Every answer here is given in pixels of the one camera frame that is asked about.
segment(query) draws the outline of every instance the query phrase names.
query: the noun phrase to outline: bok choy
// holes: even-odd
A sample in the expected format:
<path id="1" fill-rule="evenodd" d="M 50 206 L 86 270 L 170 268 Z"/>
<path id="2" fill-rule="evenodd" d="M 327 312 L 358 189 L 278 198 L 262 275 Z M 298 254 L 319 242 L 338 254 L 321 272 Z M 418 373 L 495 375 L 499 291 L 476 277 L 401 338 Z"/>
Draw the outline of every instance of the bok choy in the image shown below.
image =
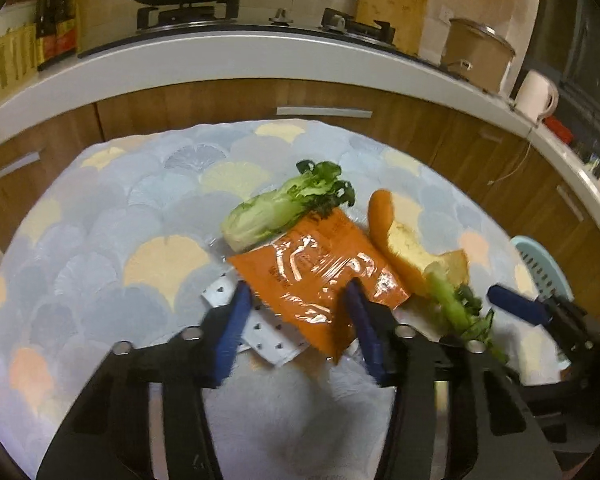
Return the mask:
<path id="1" fill-rule="evenodd" d="M 337 164 L 302 160 L 296 168 L 299 176 L 287 180 L 279 189 L 241 203 L 222 222 L 224 239 L 234 251 L 265 242 L 293 227 L 311 211 L 326 218 L 340 204 L 355 204 L 354 189 L 350 182 L 338 179 L 342 168 Z"/>

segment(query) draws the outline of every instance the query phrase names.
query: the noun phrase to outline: orange plastic package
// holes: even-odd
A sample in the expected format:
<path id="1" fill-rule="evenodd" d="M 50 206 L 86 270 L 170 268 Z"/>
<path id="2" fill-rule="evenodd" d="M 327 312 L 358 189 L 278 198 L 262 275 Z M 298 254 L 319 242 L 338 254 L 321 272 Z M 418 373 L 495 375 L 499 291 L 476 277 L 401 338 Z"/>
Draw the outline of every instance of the orange plastic package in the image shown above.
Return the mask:
<path id="1" fill-rule="evenodd" d="M 229 258 L 260 299 L 336 361 L 355 338 L 339 304 L 358 277 L 371 301 L 395 308 L 408 298 L 389 263 L 339 209 L 309 214 L 278 240 Z"/>

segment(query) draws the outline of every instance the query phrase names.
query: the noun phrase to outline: white kettle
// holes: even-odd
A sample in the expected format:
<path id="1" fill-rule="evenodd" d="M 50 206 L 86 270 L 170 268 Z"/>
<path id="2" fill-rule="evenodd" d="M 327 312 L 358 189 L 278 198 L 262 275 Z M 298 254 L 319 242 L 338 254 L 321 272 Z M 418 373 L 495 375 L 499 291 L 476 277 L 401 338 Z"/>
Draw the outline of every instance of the white kettle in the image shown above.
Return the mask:
<path id="1" fill-rule="evenodd" d="M 558 87 L 541 73 L 530 70 L 518 91 L 516 108 L 537 123 L 558 107 Z"/>

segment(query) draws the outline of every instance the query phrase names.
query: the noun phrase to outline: power outlet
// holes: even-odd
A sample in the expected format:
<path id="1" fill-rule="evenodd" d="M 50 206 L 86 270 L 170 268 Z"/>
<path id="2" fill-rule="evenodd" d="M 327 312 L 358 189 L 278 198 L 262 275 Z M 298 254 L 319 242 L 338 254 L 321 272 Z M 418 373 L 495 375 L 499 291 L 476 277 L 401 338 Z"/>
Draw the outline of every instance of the power outlet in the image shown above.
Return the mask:
<path id="1" fill-rule="evenodd" d="M 446 23 L 447 25 L 451 25 L 451 20 L 454 17 L 454 12 L 449 9 L 447 6 L 442 6 L 440 9 L 440 21 L 442 23 Z"/>

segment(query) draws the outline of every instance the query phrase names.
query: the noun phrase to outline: cabinet door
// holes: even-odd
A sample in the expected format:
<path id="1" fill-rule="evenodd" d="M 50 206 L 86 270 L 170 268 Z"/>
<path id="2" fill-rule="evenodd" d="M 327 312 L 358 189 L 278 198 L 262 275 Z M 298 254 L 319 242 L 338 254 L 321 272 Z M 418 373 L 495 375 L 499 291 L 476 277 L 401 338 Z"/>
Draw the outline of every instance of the cabinet door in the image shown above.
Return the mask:
<path id="1" fill-rule="evenodd" d="M 600 316 L 600 231 L 593 227 L 556 257 L 567 277 L 576 303 L 594 316 Z"/>
<path id="2" fill-rule="evenodd" d="M 366 135 L 431 164 L 457 112 L 371 88 L 317 81 L 288 82 L 285 109 Z"/>
<path id="3" fill-rule="evenodd" d="M 516 170 L 490 186 L 480 206 L 511 236 L 541 211 L 562 182 L 560 175 L 535 149 L 523 147 Z"/>
<path id="4" fill-rule="evenodd" d="M 431 167 L 478 204 L 520 163 L 525 141 L 480 119 L 457 114 Z"/>
<path id="5" fill-rule="evenodd" d="M 72 110 L 0 145 L 0 249 L 56 177 L 86 147 L 102 142 L 94 105 Z"/>
<path id="6" fill-rule="evenodd" d="M 525 219 L 518 234 L 542 244 L 567 277 L 576 302 L 600 314 L 600 304 L 590 298 L 590 286 L 600 277 L 600 231 L 565 182 L 544 197 L 542 207 Z"/>
<path id="7" fill-rule="evenodd" d="M 321 121 L 369 136 L 378 122 L 378 107 L 393 94 L 361 86 L 321 81 L 288 80 L 282 83 L 284 105 L 276 118 Z"/>
<path id="8" fill-rule="evenodd" d="M 286 82 L 232 79 L 150 88 L 98 102 L 105 139 L 189 128 L 196 124 L 273 118 Z"/>

